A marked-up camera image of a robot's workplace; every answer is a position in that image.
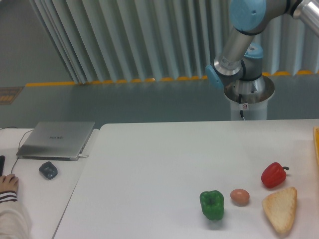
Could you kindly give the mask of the person's hand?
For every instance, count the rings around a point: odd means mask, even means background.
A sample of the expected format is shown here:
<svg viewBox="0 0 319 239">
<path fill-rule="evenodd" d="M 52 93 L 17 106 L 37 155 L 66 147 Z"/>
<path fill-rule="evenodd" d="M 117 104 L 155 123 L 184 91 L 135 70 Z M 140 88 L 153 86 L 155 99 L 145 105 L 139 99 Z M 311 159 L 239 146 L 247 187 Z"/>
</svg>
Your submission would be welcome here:
<svg viewBox="0 0 319 239">
<path fill-rule="evenodd" d="M 19 178 L 15 174 L 3 175 L 0 177 L 0 193 L 17 193 Z"/>
</svg>

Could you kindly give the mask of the striped cream sleeve forearm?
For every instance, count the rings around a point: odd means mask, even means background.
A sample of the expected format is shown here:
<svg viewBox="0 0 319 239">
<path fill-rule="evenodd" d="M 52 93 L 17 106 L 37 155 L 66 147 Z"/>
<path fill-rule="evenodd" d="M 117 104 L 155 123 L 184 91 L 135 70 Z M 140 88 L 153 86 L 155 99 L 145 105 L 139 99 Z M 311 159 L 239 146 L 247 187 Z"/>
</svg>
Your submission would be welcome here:
<svg viewBox="0 0 319 239">
<path fill-rule="evenodd" d="M 25 207 L 17 200 L 16 192 L 0 193 L 0 238 L 29 239 L 31 222 Z"/>
</svg>

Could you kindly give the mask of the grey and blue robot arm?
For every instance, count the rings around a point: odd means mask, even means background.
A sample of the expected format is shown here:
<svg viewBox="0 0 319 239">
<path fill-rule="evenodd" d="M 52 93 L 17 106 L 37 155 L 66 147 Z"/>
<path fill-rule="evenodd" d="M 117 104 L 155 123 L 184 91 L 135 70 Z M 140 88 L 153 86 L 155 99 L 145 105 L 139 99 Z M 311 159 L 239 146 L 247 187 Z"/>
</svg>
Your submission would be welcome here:
<svg viewBox="0 0 319 239">
<path fill-rule="evenodd" d="M 254 81 L 261 77 L 261 70 L 249 69 L 244 58 L 254 36 L 262 33 L 272 19 L 289 14 L 319 33 L 317 0 L 233 0 L 229 13 L 233 28 L 226 45 L 205 68 L 209 81 L 217 88 L 236 80 Z"/>
</svg>

